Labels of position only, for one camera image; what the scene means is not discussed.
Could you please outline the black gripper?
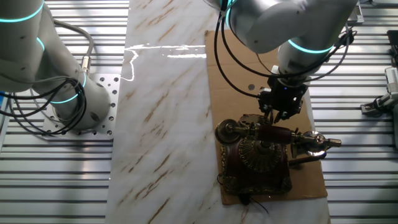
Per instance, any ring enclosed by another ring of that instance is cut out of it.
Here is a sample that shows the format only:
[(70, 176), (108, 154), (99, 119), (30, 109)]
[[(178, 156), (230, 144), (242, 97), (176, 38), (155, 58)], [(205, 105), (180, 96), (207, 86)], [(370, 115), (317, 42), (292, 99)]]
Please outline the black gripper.
[(260, 110), (270, 122), (278, 123), (301, 112), (302, 97), (307, 92), (308, 85), (286, 85), (277, 78), (270, 78), (267, 84), (270, 88), (261, 88), (257, 100)]

